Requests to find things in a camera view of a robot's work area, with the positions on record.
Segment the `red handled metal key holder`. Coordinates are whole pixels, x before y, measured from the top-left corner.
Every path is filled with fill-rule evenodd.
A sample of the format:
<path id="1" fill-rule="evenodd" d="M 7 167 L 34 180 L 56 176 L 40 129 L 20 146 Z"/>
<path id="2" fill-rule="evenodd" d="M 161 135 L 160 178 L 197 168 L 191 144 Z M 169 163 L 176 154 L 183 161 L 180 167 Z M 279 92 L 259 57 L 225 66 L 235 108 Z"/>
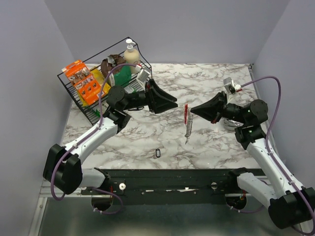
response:
<path id="1" fill-rule="evenodd" d="M 191 131 L 192 131 L 192 123 L 193 123 L 193 116 L 190 114 L 190 109 L 188 108 L 188 104 L 185 104 L 185 109 L 184 109 L 184 123 L 186 126 L 186 137 L 191 136 Z"/>

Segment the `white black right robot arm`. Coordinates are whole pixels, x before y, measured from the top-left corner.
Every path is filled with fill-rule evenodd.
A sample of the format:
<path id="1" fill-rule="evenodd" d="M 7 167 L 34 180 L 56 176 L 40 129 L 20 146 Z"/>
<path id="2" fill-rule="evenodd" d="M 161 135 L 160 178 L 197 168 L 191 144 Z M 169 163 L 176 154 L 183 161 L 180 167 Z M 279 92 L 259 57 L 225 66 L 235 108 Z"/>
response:
<path id="1" fill-rule="evenodd" d="M 306 188 L 288 170 L 261 128 L 268 119 L 268 106 L 263 100 L 254 100 L 242 107 L 228 103 L 226 93 L 219 92 L 190 111 L 211 123 L 221 118 L 241 123 L 242 126 L 235 128 L 236 140 L 256 160 L 271 183 L 266 185 L 253 173 L 239 168 L 226 181 L 229 191 L 236 193 L 242 189 L 251 194 L 268 209 L 271 220 L 280 229 L 315 219 L 314 189 Z"/>

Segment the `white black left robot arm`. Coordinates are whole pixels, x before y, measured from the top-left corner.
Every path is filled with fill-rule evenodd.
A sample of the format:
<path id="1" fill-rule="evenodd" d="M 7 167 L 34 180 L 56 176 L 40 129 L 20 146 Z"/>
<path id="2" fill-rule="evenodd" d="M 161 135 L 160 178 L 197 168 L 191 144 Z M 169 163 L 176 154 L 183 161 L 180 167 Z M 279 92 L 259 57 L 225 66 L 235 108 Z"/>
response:
<path id="1" fill-rule="evenodd" d="M 134 93 L 127 93 L 122 86 L 113 86 L 106 102 L 105 113 L 86 133 L 64 146 L 55 144 L 49 149 L 43 177 L 50 182 L 51 194 L 58 201 L 63 197 L 57 197 L 56 188 L 63 195 L 79 187 L 92 187 L 98 194 L 108 191 L 105 174 L 97 169 L 82 169 L 82 164 L 101 144 L 126 127 L 131 118 L 127 110 L 147 106 L 150 112 L 160 114 L 178 106 L 177 98 L 163 91 L 154 79 L 145 82 L 144 90 Z"/>

